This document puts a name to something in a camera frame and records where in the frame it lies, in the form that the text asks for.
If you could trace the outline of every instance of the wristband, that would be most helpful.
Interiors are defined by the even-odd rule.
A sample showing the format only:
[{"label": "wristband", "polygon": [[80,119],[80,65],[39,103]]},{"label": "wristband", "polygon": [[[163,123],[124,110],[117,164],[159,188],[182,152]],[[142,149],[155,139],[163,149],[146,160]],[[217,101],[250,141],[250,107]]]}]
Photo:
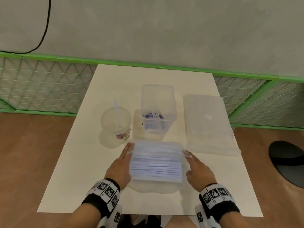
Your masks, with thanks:
[{"label": "wristband", "polygon": [[103,216],[109,218],[118,203],[119,192],[120,187],[114,180],[110,178],[103,179],[96,182],[87,192],[82,204],[92,204],[99,210],[101,218]]},{"label": "wristband", "polygon": [[200,200],[207,217],[212,216],[217,223],[226,213],[240,212],[228,189],[220,184],[212,184],[204,188],[200,193]]}]

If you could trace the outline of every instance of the white tabletop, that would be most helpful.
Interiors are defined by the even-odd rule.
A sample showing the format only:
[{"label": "white tabletop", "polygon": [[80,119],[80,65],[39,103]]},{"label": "white tabletop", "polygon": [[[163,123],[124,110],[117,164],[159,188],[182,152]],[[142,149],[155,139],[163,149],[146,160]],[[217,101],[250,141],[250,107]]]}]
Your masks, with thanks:
[{"label": "white tabletop", "polygon": [[[144,84],[172,85],[177,120],[164,141],[186,143],[183,96],[219,96],[212,74],[126,66],[98,65],[37,212],[73,212],[93,184],[104,177],[123,145],[105,148],[101,143],[101,114],[117,100],[132,116],[131,138],[140,134],[140,101]],[[263,216],[241,156],[196,154],[226,186],[244,216]],[[172,194],[121,192],[123,214],[195,215],[199,193],[188,185]]]}]

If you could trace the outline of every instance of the black cable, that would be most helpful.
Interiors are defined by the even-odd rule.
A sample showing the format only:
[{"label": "black cable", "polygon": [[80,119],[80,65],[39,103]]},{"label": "black cable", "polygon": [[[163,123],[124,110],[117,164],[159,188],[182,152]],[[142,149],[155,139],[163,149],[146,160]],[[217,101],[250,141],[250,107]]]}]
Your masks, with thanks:
[{"label": "black cable", "polygon": [[42,42],[43,42],[43,40],[44,40],[44,37],[45,37],[45,35],[47,34],[47,29],[48,29],[48,27],[49,27],[49,21],[50,21],[50,13],[51,13],[51,2],[52,2],[52,0],[49,0],[49,10],[48,10],[48,19],[47,19],[47,25],[45,26],[45,30],[44,30],[44,33],[43,33],[43,36],[42,36],[42,39],[41,39],[41,41],[39,42],[39,45],[35,48],[35,49],[31,49],[30,51],[28,51],[28,52],[23,52],[23,53],[18,53],[18,52],[11,52],[11,51],[5,51],[5,50],[0,50],[0,52],[4,52],[4,53],[15,53],[15,54],[26,54],[26,53],[31,53],[31,52],[33,52],[34,50],[36,50],[36,49],[38,49],[40,46],[41,46],[41,44],[42,44]]}]

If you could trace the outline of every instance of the stack of white papers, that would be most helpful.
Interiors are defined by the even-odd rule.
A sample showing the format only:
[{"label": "stack of white papers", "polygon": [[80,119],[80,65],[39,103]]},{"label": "stack of white papers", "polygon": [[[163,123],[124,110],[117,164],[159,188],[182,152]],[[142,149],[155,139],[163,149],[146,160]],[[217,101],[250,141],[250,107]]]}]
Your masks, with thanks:
[{"label": "stack of white papers", "polygon": [[182,146],[170,142],[135,142],[129,173],[132,179],[182,182]]}]

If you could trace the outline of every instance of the person's left hand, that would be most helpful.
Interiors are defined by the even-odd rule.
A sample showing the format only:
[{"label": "person's left hand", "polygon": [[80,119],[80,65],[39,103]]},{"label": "person's left hand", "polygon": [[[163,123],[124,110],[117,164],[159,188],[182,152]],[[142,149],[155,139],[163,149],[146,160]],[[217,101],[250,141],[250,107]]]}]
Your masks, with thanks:
[{"label": "person's left hand", "polygon": [[112,165],[107,169],[107,172],[105,173],[105,178],[110,178],[116,181],[120,187],[120,190],[123,190],[131,181],[129,166],[132,154],[127,153],[134,149],[134,145],[134,143],[128,142],[119,158],[117,158],[112,163]]}]

